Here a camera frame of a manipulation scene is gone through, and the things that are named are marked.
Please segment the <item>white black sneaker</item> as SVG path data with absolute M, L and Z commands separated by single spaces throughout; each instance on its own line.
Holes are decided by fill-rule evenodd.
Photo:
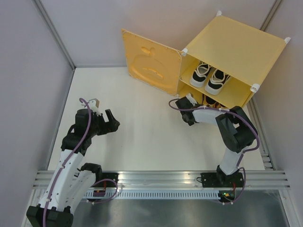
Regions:
M 202 87 L 205 84 L 207 76 L 212 69 L 212 66 L 201 61 L 193 72 L 193 75 L 190 79 L 190 84 L 194 87 Z
M 215 69 L 205 86 L 206 92 L 211 95 L 218 95 L 230 78 L 230 75 L 220 71 L 219 69 Z

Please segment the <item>yellow cabinet door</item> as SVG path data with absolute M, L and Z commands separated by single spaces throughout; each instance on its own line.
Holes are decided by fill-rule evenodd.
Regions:
M 170 95 L 177 93 L 181 52 L 127 30 L 121 30 L 130 76 Z

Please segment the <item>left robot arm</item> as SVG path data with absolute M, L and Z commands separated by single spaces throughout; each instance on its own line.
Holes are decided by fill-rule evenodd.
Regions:
M 108 118 L 97 110 L 80 109 L 75 123 L 62 140 L 58 165 L 42 198 L 29 206 L 26 217 L 34 227 L 70 227 L 74 212 L 90 187 L 99 187 L 103 181 L 101 165 L 80 165 L 92 144 L 94 136 L 116 132 L 120 122 L 105 110 Z

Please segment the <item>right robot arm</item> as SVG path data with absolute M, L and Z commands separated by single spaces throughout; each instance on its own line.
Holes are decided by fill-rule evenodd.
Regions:
M 209 123 L 218 127 L 226 150 L 216 170 L 216 181 L 222 187 L 231 184 L 244 154 L 260 146 L 258 132 L 244 110 L 239 106 L 221 109 L 200 105 L 191 94 L 176 99 L 175 105 L 188 125 Z

